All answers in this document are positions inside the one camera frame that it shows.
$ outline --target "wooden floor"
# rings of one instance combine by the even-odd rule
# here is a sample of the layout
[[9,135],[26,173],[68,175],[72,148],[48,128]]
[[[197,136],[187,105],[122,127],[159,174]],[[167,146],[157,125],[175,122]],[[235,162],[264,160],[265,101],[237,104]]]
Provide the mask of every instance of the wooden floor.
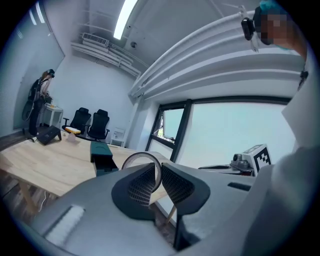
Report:
[[[26,137],[22,132],[14,133],[5,137],[0,138],[0,151],[14,145],[25,141]],[[43,189],[37,188],[35,186],[28,186],[30,195],[34,203],[38,206],[40,210],[41,203],[45,199],[45,191]],[[9,212],[12,216],[18,220],[30,224],[34,219],[34,215],[29,212],[27,208],[27,203],[23,198],[20,191],[18,181],[11,178],[9,174],[0,169],[0,196],[2,201],[7,206]],[[57,197],[46,192],[46,200],[43,202],[42,209],[52,204]]]
[[[24,140],[26,140],[26,137],[23,135],[22,132],[2,137],[0,138],[0,151],[14,144],[20,143]],[[41,204],[45,199],[45,191],[32,185],[29,185],[28,188],[34,203],[38,206],[38,209],[40,210]],[[14,218],[23,221],[26,224],[30,224],[32,222],[35,215],[29,212],[27,208],[27,203],[20,191],[18,181],[16,179],[11,178],[5,171],[1,169],[0,196]],[[46,200],[42,205],[42,209],[48,207],[57,199],[57,196],[48,194],[46,192]],[[171,223],[164,225],[166,218],[154,203],[150,205],[150,208],[155,212],[156,227],[163,235],[163,237],[166,239],[166,241],[173,245],[175,239],[174,226]]]

